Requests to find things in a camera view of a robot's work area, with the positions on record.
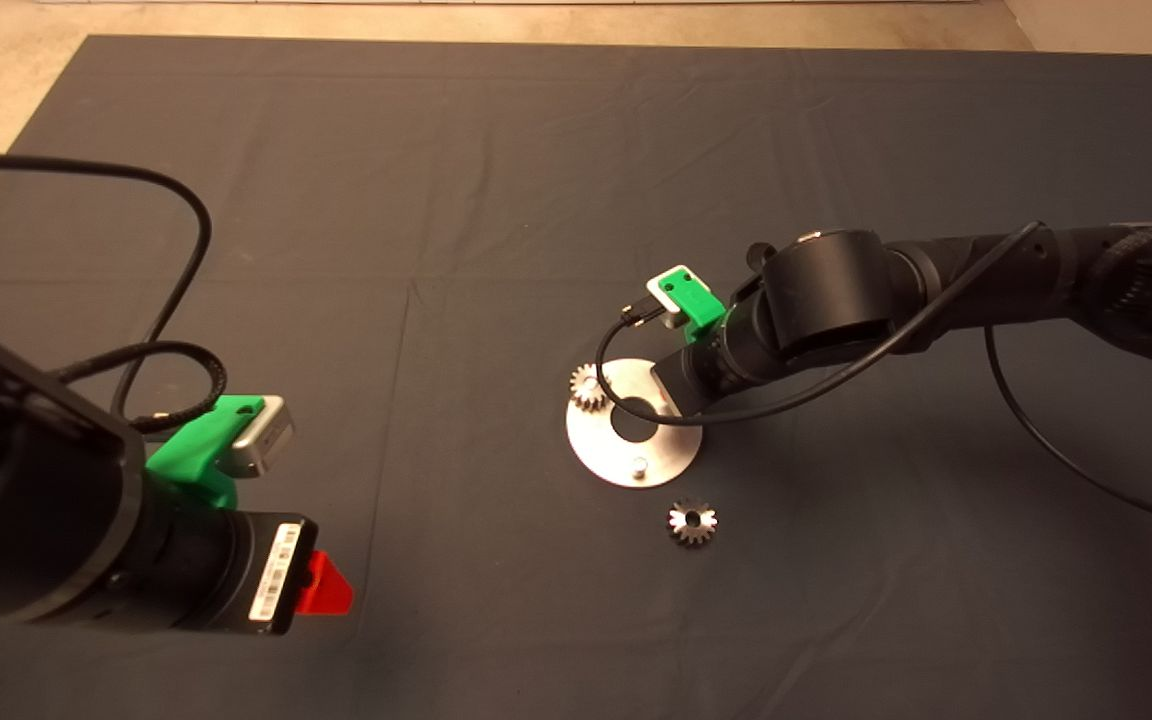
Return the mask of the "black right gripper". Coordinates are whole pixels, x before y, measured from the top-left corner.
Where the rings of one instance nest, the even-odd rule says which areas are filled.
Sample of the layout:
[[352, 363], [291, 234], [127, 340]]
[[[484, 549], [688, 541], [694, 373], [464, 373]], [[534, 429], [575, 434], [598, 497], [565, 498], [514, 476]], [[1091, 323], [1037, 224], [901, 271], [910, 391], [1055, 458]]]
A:
[[696, 416], [723, 397], [761, 386], [761, 342], [749, 329], [718, 324], [658, 361], [652, 376], [680, 416]]

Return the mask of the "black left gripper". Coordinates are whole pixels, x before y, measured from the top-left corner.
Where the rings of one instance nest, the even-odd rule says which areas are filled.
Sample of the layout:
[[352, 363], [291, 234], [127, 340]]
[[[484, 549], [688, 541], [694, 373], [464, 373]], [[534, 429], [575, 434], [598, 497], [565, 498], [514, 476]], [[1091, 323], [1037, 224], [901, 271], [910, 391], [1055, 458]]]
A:
[[184, 511], [141, 588], [143, 626], [285, 635], [296, 614], [347, 615], [355, 589], [314, 551], [317, 536], [319, 525], [293, 511]]

